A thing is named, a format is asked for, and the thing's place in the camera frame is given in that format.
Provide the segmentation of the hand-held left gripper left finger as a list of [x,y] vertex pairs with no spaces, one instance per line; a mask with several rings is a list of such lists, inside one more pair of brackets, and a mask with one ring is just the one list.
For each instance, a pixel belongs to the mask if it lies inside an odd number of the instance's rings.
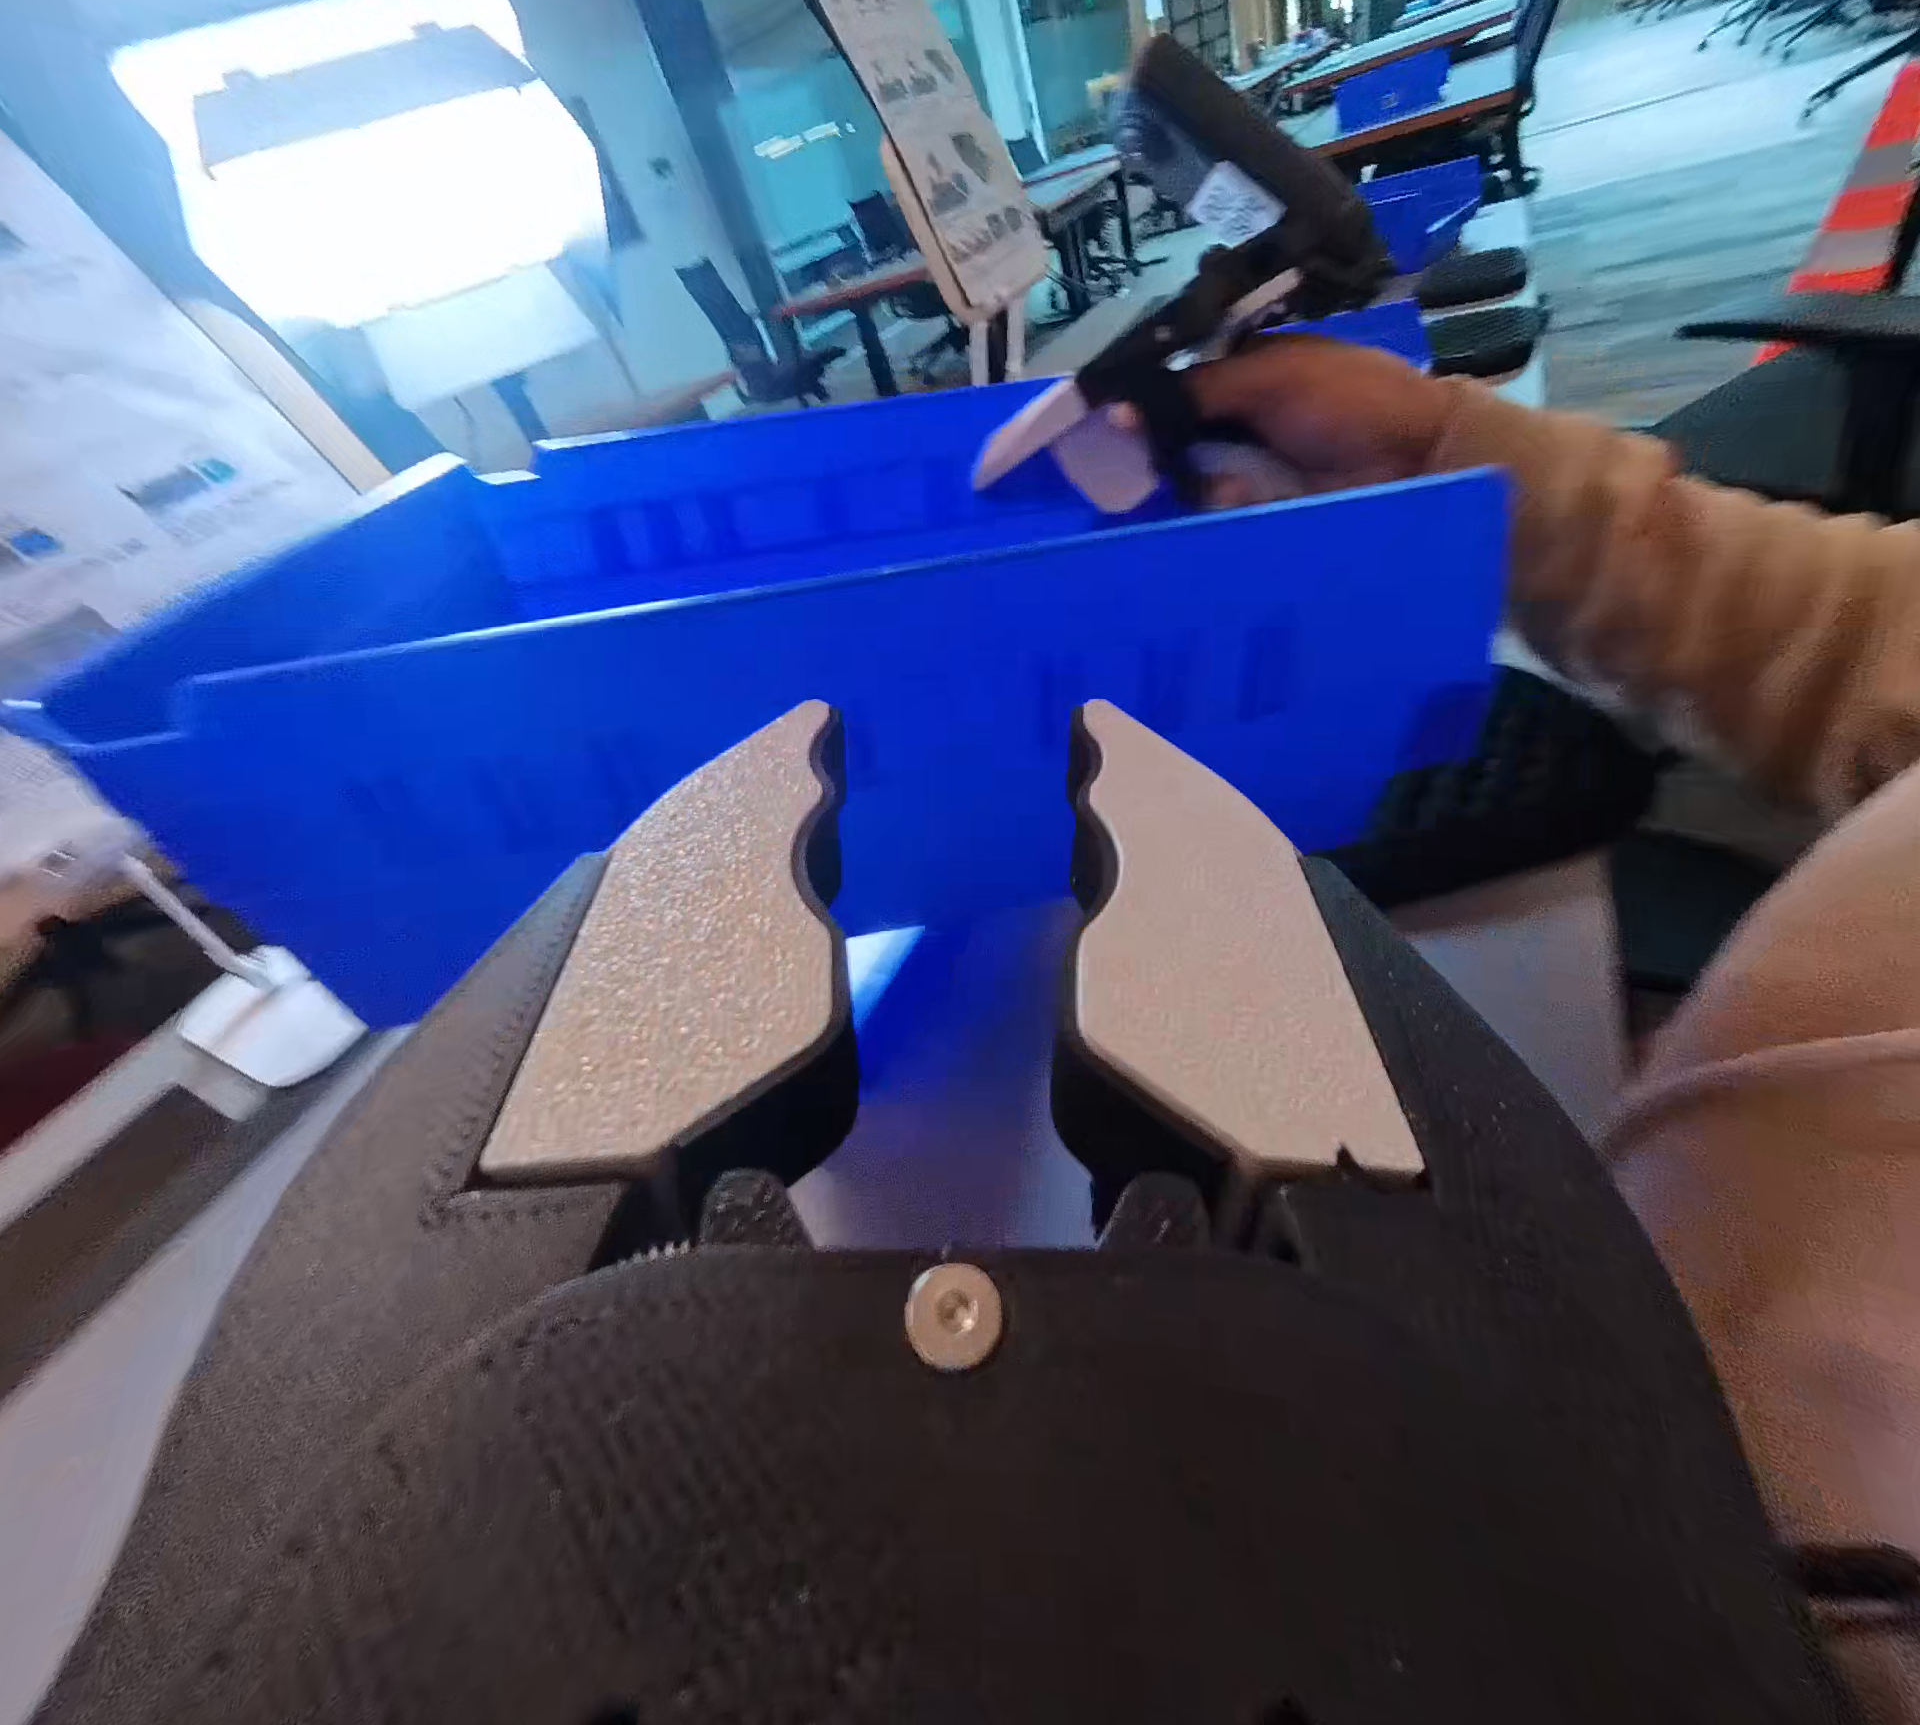
[[481,1185],[622,1185],[689,1225],[732,1170],[794,1185],[851,1134],[846,743],[806,701],[619,834],[481,1145]]

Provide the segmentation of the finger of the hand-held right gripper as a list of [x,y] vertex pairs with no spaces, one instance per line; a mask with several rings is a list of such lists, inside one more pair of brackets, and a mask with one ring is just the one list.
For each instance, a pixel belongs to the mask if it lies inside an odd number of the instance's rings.
[[1141,512],[1164,495],[1164,472],[1135,406],[1085,412],[1050,442],[1050,458],[1104,517]]
[[1091,416],[1089,402],[1071,376],[1030,390],[1033,395],[979,444],[972,458],[972,490],[995,488],[1023,465],[1059,446]]

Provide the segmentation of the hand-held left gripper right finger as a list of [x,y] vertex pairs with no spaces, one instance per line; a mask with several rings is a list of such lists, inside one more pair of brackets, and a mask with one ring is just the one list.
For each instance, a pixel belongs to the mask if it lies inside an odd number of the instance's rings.
[[1148,1177],[1245,1235],[1282,1185],[1416,1187],[1428,1163],[1298,849],[1105,701],[1071,716],[1075,904],[1058,1137],[1098,1229]]

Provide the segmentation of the blue plastic bin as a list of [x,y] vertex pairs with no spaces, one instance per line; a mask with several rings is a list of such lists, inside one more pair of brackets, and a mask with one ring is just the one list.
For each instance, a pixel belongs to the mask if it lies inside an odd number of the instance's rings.
[[1030,385],[442,457],[4,704],[372,1027],[804,701],[839,715],[842,928],[1065,894],[1105,701],[1298,849],[1474,750],[1503,615],[1487,469],[1111,517],[972,467]]
[[1476,156],[1451,158],[1355,186],[1397,275],[1418,275],[1446,259],[1484,203]]

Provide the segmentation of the wooden office desk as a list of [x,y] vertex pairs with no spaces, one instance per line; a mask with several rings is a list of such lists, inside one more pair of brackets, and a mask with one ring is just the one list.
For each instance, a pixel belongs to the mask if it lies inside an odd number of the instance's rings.
[[[1128,181],[1119,169],[1115,155],[1088,152],[1078,160],[1041,167],[1023,181],[1030,215],[1050,252],[1041,283],[1058,290],[1064,307],[1058,319],[1043,320],[1041,331],[1078,320],[1093,308],[1099,279],[1091,265],[1091,232],[1098,225],[1105,220],[1115,225],[1119,279],[1132,279],[1140,271]],[[890,398],[899,392],[899,380],[878,329],[878,308],[898,305],[903,305],[913,319],[942,317],[949,329],[968,331],[959,317],[947,311],[920,257],[895,259],[839,281],[804,287],[797,294],[780,301],[769,319],[792,324],[851,319],[874,395]]]

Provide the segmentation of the black office chair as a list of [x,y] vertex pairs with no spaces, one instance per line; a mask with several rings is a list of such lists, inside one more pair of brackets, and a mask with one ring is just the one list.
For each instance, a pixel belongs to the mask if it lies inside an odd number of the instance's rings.
[[732,287],[709,260],[676,269],[686,297],[719,338],[734,383],[752,406],[826,406],[826,375],[843,354],[839,347],[806,348],[781,354],[765,337],[762,323],[735,299]]

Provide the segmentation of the wooden easel sign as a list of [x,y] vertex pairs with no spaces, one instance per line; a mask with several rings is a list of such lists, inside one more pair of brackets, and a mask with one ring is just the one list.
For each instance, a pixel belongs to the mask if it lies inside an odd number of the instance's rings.
[[872,103],[879,163],[973,387],[1026,358],[1047,246],[1010,149],[928,0],[804,0]]

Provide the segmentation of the black wrist rest pad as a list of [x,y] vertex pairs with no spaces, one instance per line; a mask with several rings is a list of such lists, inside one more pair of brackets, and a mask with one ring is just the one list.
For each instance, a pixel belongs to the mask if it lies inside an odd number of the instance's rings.
[[1672,753],[1572,688],[1502,667],[1476,748],[1396,778],[1326,860],[1374,907],[1455,896],[1609,849],[1654,805]]

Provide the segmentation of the printed instruction sheet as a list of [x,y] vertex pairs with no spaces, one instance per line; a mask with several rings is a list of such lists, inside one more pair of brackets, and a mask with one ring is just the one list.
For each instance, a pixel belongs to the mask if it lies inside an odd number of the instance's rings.
[[25,702],[356,492],[11,137],[2,234],[2,686]]

